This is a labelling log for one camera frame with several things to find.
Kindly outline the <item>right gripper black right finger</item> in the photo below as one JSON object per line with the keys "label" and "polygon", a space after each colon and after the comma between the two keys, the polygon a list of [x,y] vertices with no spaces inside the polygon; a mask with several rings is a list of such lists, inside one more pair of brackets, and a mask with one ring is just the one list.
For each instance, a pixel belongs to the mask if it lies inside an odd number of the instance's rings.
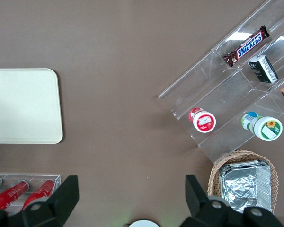
{"label": "right gripper black right finger", "polygon": [[182,227],[243,227],[243,215],[224,202],[209,199],[195,175],[186,175],[185,197],[191,216]]}

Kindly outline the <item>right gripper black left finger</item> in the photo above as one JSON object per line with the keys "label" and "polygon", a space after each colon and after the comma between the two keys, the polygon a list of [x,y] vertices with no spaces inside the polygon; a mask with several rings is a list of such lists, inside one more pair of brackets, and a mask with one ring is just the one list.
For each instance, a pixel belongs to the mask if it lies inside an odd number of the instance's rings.
{"label": "right gripper black left finger", "polygon": [[79,201],[79,183],[76,175],[68,176],[46,200],[27,206],[8,217],[8,227],[62,227]]}

